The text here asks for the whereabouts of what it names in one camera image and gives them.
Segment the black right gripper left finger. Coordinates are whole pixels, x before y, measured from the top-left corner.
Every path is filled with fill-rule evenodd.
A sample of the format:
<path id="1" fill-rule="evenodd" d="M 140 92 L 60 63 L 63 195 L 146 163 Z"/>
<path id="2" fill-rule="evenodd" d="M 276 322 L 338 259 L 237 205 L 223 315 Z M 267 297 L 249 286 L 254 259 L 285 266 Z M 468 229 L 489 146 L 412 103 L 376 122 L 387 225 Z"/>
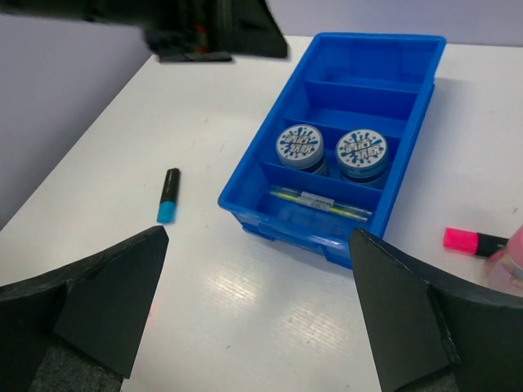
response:
<path id="1" fill-rule="evenodd" d="M 119 391 L 131 376 L 168 249 L 153 226 L 1 288 L 3 391 Z"/>

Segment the pink highlighter marker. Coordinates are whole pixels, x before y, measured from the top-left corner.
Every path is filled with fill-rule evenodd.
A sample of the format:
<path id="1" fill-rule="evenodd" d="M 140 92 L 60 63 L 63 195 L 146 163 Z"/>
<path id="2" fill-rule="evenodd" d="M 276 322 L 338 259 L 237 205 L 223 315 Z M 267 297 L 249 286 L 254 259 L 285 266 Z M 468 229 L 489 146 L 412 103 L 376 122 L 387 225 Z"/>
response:
<path id="1" fill-rule="evenodd" d="M 507 242 L 507 238 L 449 227 L 443 237 L 445 250 L 485 259 L 504 248 Z"/>

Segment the pink lidded jar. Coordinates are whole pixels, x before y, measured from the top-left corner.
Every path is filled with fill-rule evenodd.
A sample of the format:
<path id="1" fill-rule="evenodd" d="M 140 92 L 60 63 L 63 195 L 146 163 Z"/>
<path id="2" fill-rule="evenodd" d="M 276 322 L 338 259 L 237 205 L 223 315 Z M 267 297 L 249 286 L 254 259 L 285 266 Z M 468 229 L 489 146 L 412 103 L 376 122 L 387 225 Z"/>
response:
<path id="1" fill-rule="evenodd" d="M 486 285 L 522 297 L 522 227 L 486 263 Z"/>

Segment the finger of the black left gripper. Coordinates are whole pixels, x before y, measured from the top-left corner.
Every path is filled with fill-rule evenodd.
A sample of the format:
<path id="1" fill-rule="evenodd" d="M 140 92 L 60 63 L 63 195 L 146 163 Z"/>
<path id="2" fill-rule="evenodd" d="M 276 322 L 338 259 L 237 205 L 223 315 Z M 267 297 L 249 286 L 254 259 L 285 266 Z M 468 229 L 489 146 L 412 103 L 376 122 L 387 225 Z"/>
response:
<path id="1" fill-rule="evenodd" d="M 235 55 L 288 58 L 288 44 L 264 1 L 3 1 L 1 11 L 134 26 L 162 63 L 229 62 Z"/>

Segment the blue patterned jar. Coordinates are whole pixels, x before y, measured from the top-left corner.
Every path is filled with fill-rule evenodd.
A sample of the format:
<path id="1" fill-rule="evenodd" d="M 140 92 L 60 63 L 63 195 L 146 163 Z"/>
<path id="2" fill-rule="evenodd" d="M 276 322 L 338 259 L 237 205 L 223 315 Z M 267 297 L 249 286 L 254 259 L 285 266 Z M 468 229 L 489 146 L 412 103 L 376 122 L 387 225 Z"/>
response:
<path id="1" fill-rule="evenodd" d="M 310 124 L 297 124 L 283 130 L 275 142 L 280 162 L 291 169 L 325 176 L 328 170 L 324 139 Z"/>
<path id="2" fill-rule="evenodd" d="M 357 129 L 338 140 L 335 158 L 342 179 L 379 188 L 389 170 L 389 145 L 381 133 Z"/>

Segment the blue highlighter marker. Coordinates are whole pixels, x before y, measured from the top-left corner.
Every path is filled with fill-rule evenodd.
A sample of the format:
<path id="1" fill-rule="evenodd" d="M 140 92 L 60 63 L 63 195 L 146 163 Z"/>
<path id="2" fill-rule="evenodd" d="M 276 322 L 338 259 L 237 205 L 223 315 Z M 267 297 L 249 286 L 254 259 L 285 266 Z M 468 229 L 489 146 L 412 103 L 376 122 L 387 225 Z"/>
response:
<path id="1" fill-rule="evenodd" d="M 179 168 L 167 170 L 156 219 L 159 224 L 165 225 L 175 220 L 180 180 L 181 171 Z"/>

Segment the yellow thin pen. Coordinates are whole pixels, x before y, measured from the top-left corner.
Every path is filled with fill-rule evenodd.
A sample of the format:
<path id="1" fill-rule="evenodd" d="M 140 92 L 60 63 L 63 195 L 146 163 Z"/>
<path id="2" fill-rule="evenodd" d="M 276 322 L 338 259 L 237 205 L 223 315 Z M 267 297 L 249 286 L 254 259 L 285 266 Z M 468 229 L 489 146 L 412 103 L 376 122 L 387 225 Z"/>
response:
<path id="1" fill-rule="evenodd" d="M 372 212 L 360 207 L 355 207 L 346 203 L 337 202 L 331 198 L 311 194 L 306 191 L 296 189 L 271 186 L 269 194 L 273 197 L 287 202 L 295 203 L 303 207 L 313 208 L 322 212 L 327 212 L 337 216 L 342 216 L 355 221 L 368 221 Z"/>

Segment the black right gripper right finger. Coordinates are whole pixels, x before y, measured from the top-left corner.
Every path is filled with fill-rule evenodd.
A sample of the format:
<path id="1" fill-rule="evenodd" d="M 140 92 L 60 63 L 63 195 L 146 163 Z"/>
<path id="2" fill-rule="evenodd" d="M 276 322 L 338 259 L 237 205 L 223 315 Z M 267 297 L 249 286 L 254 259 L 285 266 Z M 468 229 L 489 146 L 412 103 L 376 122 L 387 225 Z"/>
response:
<path id="1" fill-rule="evenodd" d="M 522 299 L 449 274 L 364 229 L 355 285 L 383 391 L 520 391 Z"/>

